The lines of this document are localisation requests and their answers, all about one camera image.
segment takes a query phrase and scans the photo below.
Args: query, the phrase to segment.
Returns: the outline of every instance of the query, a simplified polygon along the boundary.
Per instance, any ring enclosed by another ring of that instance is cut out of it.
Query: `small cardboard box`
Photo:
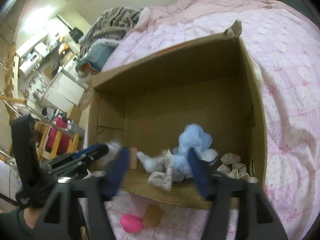
[[[162,50],[97,74],[89,113],[89,145],[118,139],[150,156],[178,146],[185,126],[212,135],[219,157],[241,157],[264,183],[266,132],[263,104],[252,63],[239,36],[215,34]],[[122,188],[160,202],[208,209],[193,181],[165,192],[148,183],[141,163],[128,170]]]
[[[67,112],[67,118],[75,121],[76,124],[79,124],[81,114],[82,110],[78,106],[73,105]]]

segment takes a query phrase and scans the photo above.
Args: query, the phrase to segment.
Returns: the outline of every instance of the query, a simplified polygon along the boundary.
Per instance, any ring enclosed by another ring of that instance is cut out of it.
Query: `bed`
[[[289,239],[300,240],[320,212],[320,31],[309,19],[274,0],[178,0],[145,8],[102,71],[224,31],[236,19],[261,75],[268,141],[264,191]],[[121,191],[107,203],[116,239],[201,238],[208,211],[161,203],[165,217],[158,228],[125,233],[119,218],[142,217],[153,202]],[[231,210],[228,239],[235,238],[236,223],[237,211]]]

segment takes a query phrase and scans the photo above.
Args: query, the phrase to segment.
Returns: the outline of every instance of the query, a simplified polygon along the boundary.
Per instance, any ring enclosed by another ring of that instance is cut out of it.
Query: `torn cardboard corner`
[[[239,26],[234,26],[238,33]],[[173,149],[184,127],[197,123],[211,134],[219,156],[232,152],[262,184],[266,134],[262,100],[252,63],[237,35],[215,34],[165,49],[92,77],[89,145],[110,141],[149,156]],[[172,191],[148,184],[142,165],[129,169],[122,188],[183,207],[208,209],[192,180]]]

